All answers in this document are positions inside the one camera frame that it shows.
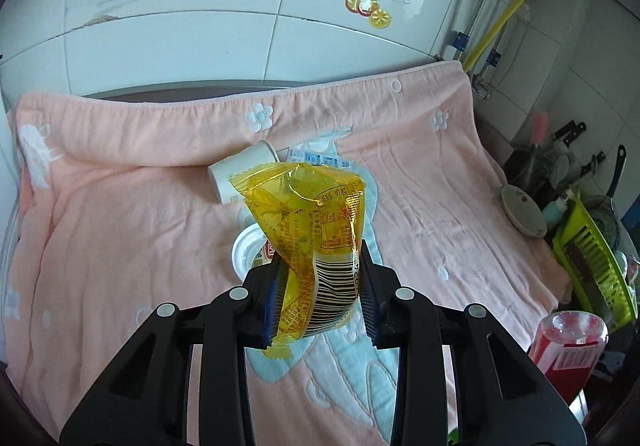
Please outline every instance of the yellow plastic package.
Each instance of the yellow plastic package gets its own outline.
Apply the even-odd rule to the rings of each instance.
[[[364,182],[308,163],[263,164],[231,178],[289,266],[278,335],[267,355],[291,340],[339,327],[358,298]]]

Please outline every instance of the pink brush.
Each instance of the pink brush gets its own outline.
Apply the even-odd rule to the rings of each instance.
[[[549,114],[546,111],[535,111],[531,114],[533,130],[531,132],[531,144],[542,146],[546,140],[546,130],[549,127]]]

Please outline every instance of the white plastic lid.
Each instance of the white plastic lid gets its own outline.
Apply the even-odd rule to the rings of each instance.
[[[260,252],[266,241],[267,237],[264,236],[257,223],[250,225],[236,238],[231,250],[231,262],[240,282],[244,282],[255,256]]]
[[[540,330],[549,341],[561,345],[606,343],[609,338],[605,322],[584,311],[551,314],[540,322]]]
[[[558,198],[556,198],[555,202],[556,202],[556,207],[558,208],[558,210],[561,213],[565,213],[567,211],[567,209],[569,209],[569,204],[568,204],[567,199],[564,199],[562,197],[558,197]]]

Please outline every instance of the orange fruit decal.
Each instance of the orange fruit decal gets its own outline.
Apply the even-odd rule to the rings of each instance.
[[[391,14],[387,11],[376,10],[369,16],[369,25],[375,29],[386,29],[391,24]]]
[[[349,12],[353,12],[354,14],[358,14],[359,8],[358,4],[360,0],[344,0],[344,6],[347,7]]]
[[[375,11],[380,9],[380,5],[375,0],[358,0],[358,12],[365,18],[368,18]]]

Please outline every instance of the pink towel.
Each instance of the pink towel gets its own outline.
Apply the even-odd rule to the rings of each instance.
[[[280,149],[346,135],[340,155],[377,184],[384,264],[436,304],[481,302],[523,347],[569,285],[545,243],[506,218],[504,176],[478,140],[458,63],[179,104],[30,93],[17,120],[29,173],[5,304],[8,372],[54,437],[156,305],[206,304],[238,284],[230,253],[246,212],[216,203],[205,166],[261,139]],[[332,368],[345,377],[336,353],[319,336],[277,379],[248,367],[258,444],[384,444],[382,417],[353,383],[348,402],[318,384]]]

